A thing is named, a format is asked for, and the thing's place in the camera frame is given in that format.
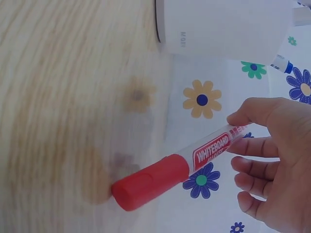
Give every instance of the marker label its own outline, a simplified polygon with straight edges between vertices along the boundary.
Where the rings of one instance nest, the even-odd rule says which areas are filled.
[[[223,133],[212,141],[194,150],[192,153],[194,170],[206,165],[209,161],[216,158],[231,145],[231,139],[228,133]]]

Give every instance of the yellow flower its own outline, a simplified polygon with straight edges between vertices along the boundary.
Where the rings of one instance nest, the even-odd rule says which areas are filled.
[[[184,109],[191,109],[191,116],[194,118],[199,118],[203,113],[204,117],[207,119],[213,118],[214,111],[220,111],[222,106],[216,100],[222,96],[220,90],[212,90],[213,82],[206,81],[203,85],[199,80],[194,80],[192,82],[192,88],[186,88],[184,90],[184,95],[189,99],[183,103]]]
[[[156,86],[151,85],[148,79],[133,76],[122,92],[122,103],[126,112],[145,113],[154,103],[152,94],[156,93]]]

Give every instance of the wood grain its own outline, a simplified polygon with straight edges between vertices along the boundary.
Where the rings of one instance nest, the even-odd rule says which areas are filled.
[[[1,233],[152,232],[110,185],[161,156],[171,59],[154,0],[0,0]]]

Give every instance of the whiteboard marker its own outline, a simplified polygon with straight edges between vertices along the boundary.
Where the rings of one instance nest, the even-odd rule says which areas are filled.
[[[293,64],[281,55],[277,55],[271,66],[283,73],[290,74],[293,70]]]
[[[115,182],[111,187],[112,195],[124,210],[133,211],[186,181],[245,136],[246,129],[246,126],[224,126],[178,153]]]

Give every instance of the flower pattern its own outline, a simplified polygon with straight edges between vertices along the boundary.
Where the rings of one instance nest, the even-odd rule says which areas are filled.
[[[222,96],[220,90],[213,90],[213,82],[206,81],[203,85],[199,80],[192,82],[192,88],[186,88],[184,95],[189,99],[184,101],[184,109],[191,109],[191,116],[199,118],[203,116],[207,119],[213,118],[213,111],[220,111],[222,106],[216,100]]]
[[[243,138],[254,138],[254,136],[252,136],[252,133],[251,132],[249,132],[249,133],[247,133]]]
[[[243,228],[245,226],[242,225],[242,222],[239,222],[239,223],[235,223],[234,226],[231,226],[231,231],[230,233],[242,233],[244,232]]]
[[[267,71],[264,69],[265,65],[249,63],[249,62],[241,62],[244,66],[242,67],[242,71],[248,73],[249,78],[254,78],[256,76],[257,79],[262,79],[262,75],[266,74]]]
[[[145,113],[154,103],[153,94],[156,93],[156,86],[151,85],[148,79],[133,76],[121,92],[123,108],[126,112]]]
[[[288,43],[290,43],[290,44],[293,45],[293,46],[296,46],[296,45],[297,45],[296,40],[295,40],[292,36],[289,36],[289,37],[288,37]]]
[[[220,172],[212,172],[213,168],[213,163],[208,163],[183,183],[184,189],[192,189],[190,192],[192,198],[198,198],[201,193],[204,199],[208,199],[210,198],[210,190],[217,191],[219,189],[219,185],[214,180],[220,177]]]
[[[303,71],[303,75],[297,67],[293,68],[295,78],[287,76],[286,81],[294,88],[289,94],[293,100],[299,99],[302,103],[311,104],[311,76],[308,70]]]

